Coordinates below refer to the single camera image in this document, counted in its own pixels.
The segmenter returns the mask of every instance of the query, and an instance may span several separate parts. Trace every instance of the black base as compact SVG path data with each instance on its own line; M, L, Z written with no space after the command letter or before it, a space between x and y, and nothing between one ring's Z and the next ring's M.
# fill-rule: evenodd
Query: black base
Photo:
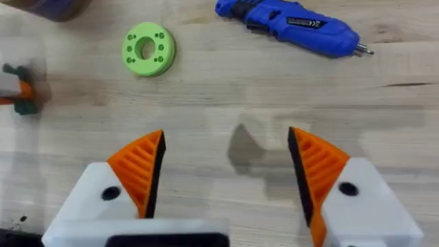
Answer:
M44 247L41 235L0 229L1 247Z

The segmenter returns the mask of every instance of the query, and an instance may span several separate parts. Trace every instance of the dark container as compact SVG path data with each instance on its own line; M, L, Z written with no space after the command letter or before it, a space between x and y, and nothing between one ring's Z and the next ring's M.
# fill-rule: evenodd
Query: dark container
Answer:
M91 0L0 0L0 3L45 17L68 21L83 11Z

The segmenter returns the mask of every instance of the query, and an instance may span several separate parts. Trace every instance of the wooden table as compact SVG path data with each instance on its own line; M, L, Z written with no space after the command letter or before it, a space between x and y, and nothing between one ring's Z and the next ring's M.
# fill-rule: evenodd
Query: wooden table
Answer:
M376 54L323 58L218 17L214 0L94 0L65 24L1 6L3 59L30 64L46 101L36 117L0 108L1 227L42 233L87 164L162 128L157 217L229 217L233 246L311 246L287 151L297 126L375 163L437 246L439 3L303 4ZM157 78L121 61L144 21L178 43Z

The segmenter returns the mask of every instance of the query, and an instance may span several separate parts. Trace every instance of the center hole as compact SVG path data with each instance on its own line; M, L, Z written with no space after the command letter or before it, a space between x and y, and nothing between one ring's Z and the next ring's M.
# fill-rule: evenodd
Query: center hole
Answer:
M144 37L139 39L136 44L136 54L139 58L147 60L154 55L156 43L151 38Z

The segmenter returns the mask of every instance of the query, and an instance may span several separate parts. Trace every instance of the label sticker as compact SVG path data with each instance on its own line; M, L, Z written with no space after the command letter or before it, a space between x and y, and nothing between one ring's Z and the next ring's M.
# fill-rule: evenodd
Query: label sticker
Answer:
M327 21L319 21L313 19L297 18L297 17L287 17L287 24L297 25L299 27L307 27L312 29L319 29L326 25Z

